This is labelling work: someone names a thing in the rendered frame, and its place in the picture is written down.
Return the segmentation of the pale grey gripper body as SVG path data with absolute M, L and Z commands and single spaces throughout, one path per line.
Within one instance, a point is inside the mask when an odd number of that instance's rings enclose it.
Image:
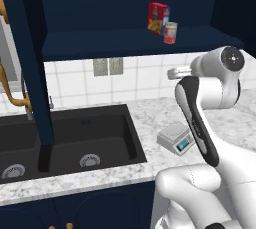
M 181 79 L 190 75 L 191 68 L 189 66 L 175 67 L 167 71 L 167 77 L 169 80 Z

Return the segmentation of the red and white food can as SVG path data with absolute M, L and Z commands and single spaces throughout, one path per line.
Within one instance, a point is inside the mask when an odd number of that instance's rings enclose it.
M 176 33 L 177 33 L 176 22 L 167 22 L 164 28 L 164 42 L 166 44 L 174 44 L 176 42 Z

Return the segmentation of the grey digital scale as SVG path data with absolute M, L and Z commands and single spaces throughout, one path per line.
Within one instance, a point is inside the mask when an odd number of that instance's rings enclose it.
M 195 144 L 190 129 L 179 121 L 161 130 L 156 142 L 178 156 L 182 156 Z

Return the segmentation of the navy base cabinet door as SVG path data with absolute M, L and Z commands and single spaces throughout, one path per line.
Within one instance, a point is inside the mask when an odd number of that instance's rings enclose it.
M 65 196 L 56 208 L 74 229 L 150 229 L 154 192 L 153 181 L 138 183 Z
M 60 229 L 52 198 L 16 199 L 0 205 L 0 229 Z

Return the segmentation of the red pasta box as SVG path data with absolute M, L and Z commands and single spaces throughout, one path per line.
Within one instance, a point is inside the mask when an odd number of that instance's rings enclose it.
M 148 7 L 148 30 L 159 35 L 164 35 L 165 24 L 170 18 L 170 7 L 158 2 L 151 2 Z

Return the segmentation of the black kitchen sink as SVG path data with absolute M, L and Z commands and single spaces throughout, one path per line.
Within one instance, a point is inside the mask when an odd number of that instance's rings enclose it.
M 125 104 L 51 113 L 54 143 L 25 114 L 0 117 L 0 184 L 144 163 Z

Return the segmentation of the navy wall cabinet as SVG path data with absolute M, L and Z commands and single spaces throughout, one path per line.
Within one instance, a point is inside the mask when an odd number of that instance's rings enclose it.
M 42 0 L 46 61 L 208 51 L 244 43 L 211 25 L 215 0 Z M 148 5 L 171 8 L 173 45 L 147 29 Z

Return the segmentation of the grey wall outlet plate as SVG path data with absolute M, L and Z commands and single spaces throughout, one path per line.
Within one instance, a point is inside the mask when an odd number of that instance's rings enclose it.
M 123 73 L 123 58 L 111 58 L 109 60 L 109 66 L 111 75 L 121 75 Z
M 108 75 L 108 62 L 106 58 L 93 60 L 94 76 L 107 76 Z

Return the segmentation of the grey window frame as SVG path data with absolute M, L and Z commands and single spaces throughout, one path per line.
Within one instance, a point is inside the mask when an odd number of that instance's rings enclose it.
M 11 92 L 21 91 L 21 67 L 10 25 L 0 16 L 0 61 Z

